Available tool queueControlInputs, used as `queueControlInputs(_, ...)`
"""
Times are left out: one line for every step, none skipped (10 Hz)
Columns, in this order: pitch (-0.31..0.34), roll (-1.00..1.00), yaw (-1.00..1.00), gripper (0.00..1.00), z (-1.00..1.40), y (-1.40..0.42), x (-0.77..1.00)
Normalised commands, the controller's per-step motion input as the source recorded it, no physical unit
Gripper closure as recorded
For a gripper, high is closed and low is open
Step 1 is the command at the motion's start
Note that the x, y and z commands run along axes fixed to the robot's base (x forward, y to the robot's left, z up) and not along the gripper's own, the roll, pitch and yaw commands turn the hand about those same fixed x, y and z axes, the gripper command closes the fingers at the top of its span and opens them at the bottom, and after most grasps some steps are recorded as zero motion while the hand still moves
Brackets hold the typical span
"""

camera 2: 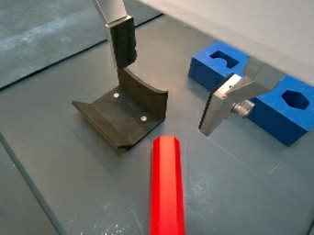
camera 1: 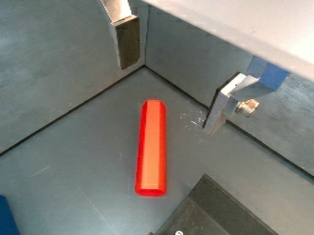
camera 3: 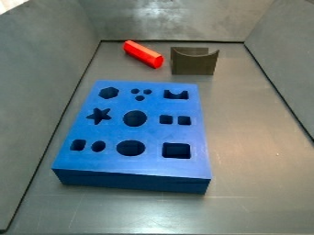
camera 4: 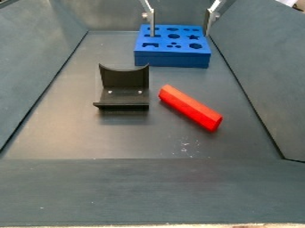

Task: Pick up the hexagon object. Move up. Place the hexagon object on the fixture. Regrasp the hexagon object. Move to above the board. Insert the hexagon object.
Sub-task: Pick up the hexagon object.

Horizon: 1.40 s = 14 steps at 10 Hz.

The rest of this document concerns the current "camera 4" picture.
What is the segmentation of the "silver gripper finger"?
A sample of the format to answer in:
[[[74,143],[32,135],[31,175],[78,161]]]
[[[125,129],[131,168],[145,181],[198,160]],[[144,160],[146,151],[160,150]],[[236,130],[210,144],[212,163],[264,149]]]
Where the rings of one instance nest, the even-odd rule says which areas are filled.
[[[220,18],[220,10],[224,7],[226,0],[214,0],[212,7],[206,10],[206,18],[205,18],[205,35],[210,35],[210,29],[213,23]]]
[[[156,11],[154,11],[148,0],[140,0],[140,2],[145,8],[145,12],[142,13],[142,17],[149,21],[150,36],[154,37],[156,36]]]

